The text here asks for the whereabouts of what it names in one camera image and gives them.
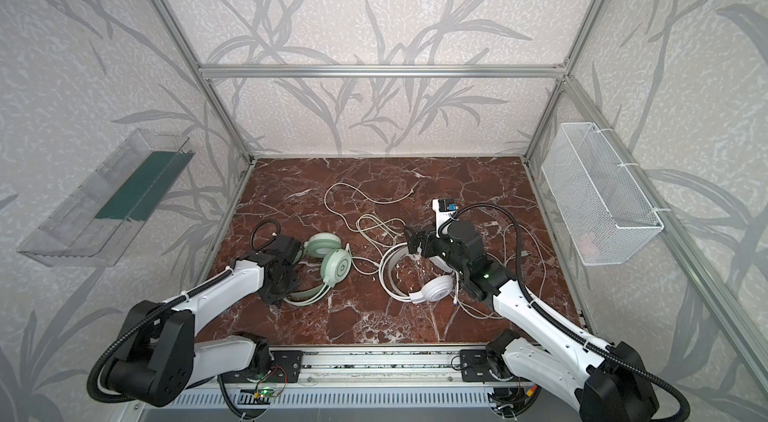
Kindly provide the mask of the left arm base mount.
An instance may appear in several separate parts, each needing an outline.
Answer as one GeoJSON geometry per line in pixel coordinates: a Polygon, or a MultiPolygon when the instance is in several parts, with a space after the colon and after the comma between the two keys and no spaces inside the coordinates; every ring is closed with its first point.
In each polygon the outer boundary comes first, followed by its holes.
{"type": "Polygon", "coordinates": [[[304,352],[301,350],[277,350],[271,353],[269,369],[248,368],[223,375],[225,383],[294,384],[299,380],[304,352]]]}

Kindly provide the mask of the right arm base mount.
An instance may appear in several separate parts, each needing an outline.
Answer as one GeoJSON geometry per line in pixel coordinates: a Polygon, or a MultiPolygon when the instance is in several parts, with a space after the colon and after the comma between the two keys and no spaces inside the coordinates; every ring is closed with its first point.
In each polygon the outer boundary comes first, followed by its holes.
{"type": "Polygon", "coordinates": [[[459,352],[463,382],[505,382],[513,375],[496,352],[486,349],[464,349],[459,352]]]}

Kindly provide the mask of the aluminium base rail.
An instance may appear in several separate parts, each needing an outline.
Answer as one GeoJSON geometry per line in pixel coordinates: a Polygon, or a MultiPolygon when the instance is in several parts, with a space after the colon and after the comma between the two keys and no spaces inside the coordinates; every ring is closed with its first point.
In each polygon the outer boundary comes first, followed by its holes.
{"type": "Polygon", "coordinates": [[[464,382],[460,352],[477,344],[297,345],[303,352],[295,383],[279,389],[474,387],[464,382]]]}

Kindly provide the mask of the clear plastic wall bin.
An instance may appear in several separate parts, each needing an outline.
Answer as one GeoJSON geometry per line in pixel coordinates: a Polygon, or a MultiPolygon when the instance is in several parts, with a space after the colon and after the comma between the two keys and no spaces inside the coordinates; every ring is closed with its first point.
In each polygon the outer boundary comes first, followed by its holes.
{"type": "Polygon", "coordinates": [[[194,158],[190,138],[136,129],[18,252],[48,267],[111,267],[194,158]]]}

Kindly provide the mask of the mint green headphones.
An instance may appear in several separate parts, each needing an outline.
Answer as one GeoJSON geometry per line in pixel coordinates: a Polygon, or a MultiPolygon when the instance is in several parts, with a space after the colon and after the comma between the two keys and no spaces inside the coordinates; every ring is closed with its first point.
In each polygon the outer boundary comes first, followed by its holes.
{"type": "Polygon", "coordinates": [[[304,254],[321,260],[322,283],[311,289],[288,294],[284,301],[296,307],[305,307],[319,302],[336,284],[343,281],[350,272],[353,255],[349,244],[329,232],[310,237],[304,244],[304,254]]]}

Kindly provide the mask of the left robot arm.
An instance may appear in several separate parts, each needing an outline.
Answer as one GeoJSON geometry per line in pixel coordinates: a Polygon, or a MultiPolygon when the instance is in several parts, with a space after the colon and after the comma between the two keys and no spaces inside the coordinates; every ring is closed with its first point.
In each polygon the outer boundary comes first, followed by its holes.
{"type": "Polygon", "coordinates": [[[196,337],[250,294],[258,294],[266,304],[280,304],[300,284],[295,265],[303,252],[296,238],[276,235],[176,297],[137,303],[91,369],[88,395],[107,404],[138,400],[163,407],[185,389],[225,373],[270,372],[272,356],[261,336],[238,332],[207,342],[196,337]]]}

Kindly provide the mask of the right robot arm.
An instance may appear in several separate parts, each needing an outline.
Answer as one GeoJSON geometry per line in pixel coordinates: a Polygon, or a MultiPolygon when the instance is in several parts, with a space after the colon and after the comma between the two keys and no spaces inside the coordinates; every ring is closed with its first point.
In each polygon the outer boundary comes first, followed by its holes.
{"type": "Polygon", "coordinates": [[[522,330],[493,344],[502,376],[535,383],[583,421],[654,421],[657,389],[678,403],[671,420],[689,418],[687,398],[648,372],[635,349],[590,334],[536,297],[520,269],[510,270],[488,255],[471,222],[448,220],[431,231],[408,227],[405,236],[409,252],[441,259],[458,273],[461,288],[522,330]]]}

